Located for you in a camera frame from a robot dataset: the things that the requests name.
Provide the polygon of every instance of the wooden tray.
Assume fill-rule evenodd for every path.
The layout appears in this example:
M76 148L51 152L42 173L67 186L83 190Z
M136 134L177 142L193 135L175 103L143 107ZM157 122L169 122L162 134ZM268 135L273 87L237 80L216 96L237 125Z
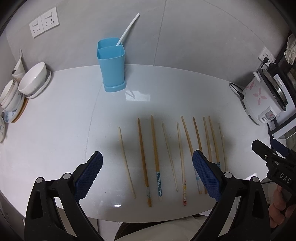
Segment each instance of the wooden tray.
M22 105L22 108L20 109L19 114L17 115L17 117L16 117L11 123L15 123L15 122L17 122L17 120L20 118L20 116L22 115L22 113L24 112L24 110L25 110L25 108L26 108L26 106L27 106L28 100L29 100L29 99L25 97L25 99L24 99L24 103L23 103L23 105Z

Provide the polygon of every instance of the human hand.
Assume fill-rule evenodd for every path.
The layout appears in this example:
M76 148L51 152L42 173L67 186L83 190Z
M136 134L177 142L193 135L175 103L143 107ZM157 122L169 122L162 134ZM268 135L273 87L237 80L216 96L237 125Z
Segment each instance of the human hand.
M277 185L274 190L274 202L268 208L271 228L276 228L278 225L282 224L285 218L289 218L292 215L296 207L296 204L291 205L287 208L285 215L281 214L280 211L285 210L287 205L281 193L282 189L281 186Z

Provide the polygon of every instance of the white plate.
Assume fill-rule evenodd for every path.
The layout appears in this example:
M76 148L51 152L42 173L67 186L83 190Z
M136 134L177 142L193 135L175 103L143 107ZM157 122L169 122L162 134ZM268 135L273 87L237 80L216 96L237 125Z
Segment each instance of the white plate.
M0 142L3 141L5 137L5 123L3 117L0 115Z
M50 81L50 78L52 76L52 73L51 73L51 71L49 69L47 69L46 71L47 72L46 72L46 81L45 81L45 83L33 95L26 96L28 99L33 99L33 98L37 97L45 89L45 87L48 85L48 83Z
M10 122L14 121L14 119L19 114L20 109L22 108L22 105L24 103L24 100L25 100L25 95L22 94L22 98L21 98L19 104L17 105L17 109L16 110L13 110L13 111L10 111L10 112L7 112L5 110L3 111L4 112L4 121L5 122L10 123Z

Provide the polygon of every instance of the chopstick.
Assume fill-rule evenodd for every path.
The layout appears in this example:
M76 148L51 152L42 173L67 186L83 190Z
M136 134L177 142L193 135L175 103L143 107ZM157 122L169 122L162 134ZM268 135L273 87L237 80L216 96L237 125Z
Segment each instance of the chopstick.
M194 117L193 117L193 123L194 123L195 132L196 132L196 136L197 136L198 147L199 147L200 151L202 152L202 144L201 144L201 141L200 141L200 135L198 134L198 129L197 129L197 125L196 125Z
M156 177L157 177L157 186L158 186L158 198L161 201L163 198L163 194L161 191L161 181L160 181L160 171L159 171L159 161L158 161L158 154L157 154L157 145L156 145L156 137L155 137L155 130L154 130L154 121L153 116L150 116L151 120L151 129L152 129L152 139L153 139L153 149L154 149L154 160L155 160L155 169L156 169Z
M187 205L187 197L186 197L185 165L184 165L184 156L183 156L183 148L182 148L182 139L181 139L180 127L179 127L179 123L178 122L177 122L177 130L178 130L178 141L179 141L180 158L181 158L181 169L182 169L183 206L186 206Z
M122 135L121 135L120 127L118 127L118 135L119 135L119 141L120 141L120 144L121 144L122 156L123 156L124 165L125 165L125 168L126 168L126 173L128 175L128 180L129 180L130 185L131 185L131 190L132 190L132 193L133 193L133 197L136 198L136 193L135 193L135 190L133 189L133 183L131 181L131 175L130 175L130 172L129 172L129 169L128 169L128 162L126 160L126 153L125 153L124 147L123 147L123 141L122 141Z
M144 180L145 180L145 186L146 186L146 195L147 195L147 199L148 199L148 206L151 207L152 204L151 204L151 198L150 198L150 188L149 188L149 183L148 183L148 175L147 175L145 153L144 153L144 145L143 145L143 139L142 139L141 123L140 123L139 118L138 118L138 127L139 127L139 137L140 137L142 164L143 164L143 171L144 171Z
M176 173L175 173L175 168L174 168L174 163L173 163L173 160L172 160L172 155L171 155L171 152L170 152L170 146L169 146L169 143L168 143L168 137L167 137L167 134L166 134L166 130L165 130L165 125L164 123L162 124L163 126L163 134L165 136L165 143L167 145L167 149L168 149L168 156L170 158L170 165L172 167L172 172L173 172L173 176L174 176L174 181L175 181L175 186L176 186L176 191L178 191L178 184L177 184L177 178L176 178Z
M184 129L185 129L185 134L186 134L186 137L187 137L187 141L188 141L188 145L189 145L189 149L190 149L190 154L191 154L191 158L192 158L192 156L193 156L192 144L191 144L191 141L190 141L190 137L189 137L189 134L188 134L187 127L186 127L183 116L181 116L181 119L182 119L183 126L184 126ZM196 177L198 193L202 194L202 191L200 189L200 183L198 181L200 179L200 176L197 174L197 171L195 170L195 168L193 168L193 169L194 169L194 173L195 173L195 177Z
M221 142L222 142L222 149L223 149L223 156L224 156L225 172L227 172L227 171L228 171L228 166L227 166L227 157L226 157L226 153L225 153L225 149L224 149L224 140L223 140L223 135L222 135L222 131L221 131L220 123L218 123L218 125L219 125L220 136L221 136Z
M204 117L203 117L203 120L204 120L204 126L205 126L205 136L207 138L207 151L208 151L208 154L209 154L209 161L212 162L212 153L211 153L209 133L207 131L207 123L206 123Z
M210 126L211 126L213 140L214 140L214 147L215 147L217 165L221 169L220 159L219 159L219 152L218 152L218 146L217 146L217 142L216 142L216 137L215 137L215 133L214 133L214 128L213 128L213 125L212 125L211 117L209 117L209 122L210 122Z

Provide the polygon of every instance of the wall tile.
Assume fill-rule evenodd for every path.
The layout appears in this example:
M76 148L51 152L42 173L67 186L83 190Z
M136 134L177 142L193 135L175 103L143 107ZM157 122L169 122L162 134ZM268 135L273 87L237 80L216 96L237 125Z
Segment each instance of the wall tile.
M246 25L276 56L289 27L269 0L204 0Z
M240 21L205 1L168 0L155 65L246 85L264 43Z
M28 68L40 61L46 62L54 71L97 65L98 40L120 37L139 12L141 14L139 19L123 42L126 49L126 63L152 65L164 5L165 0L60 1L57 5L60 26L35 39L31 36L28 23L49 8L46 7L42 11L38 8L39 12L32 13L32 18L28 20L29 18L25 17L28 14L23 13L28 11L28 8L24 6L12 18L13 24L8 28L14 28L15 25L19 28L19 22L23 22L23 19L27 23L17 32L10 29L7 38L15 58L18 49L23 50Z

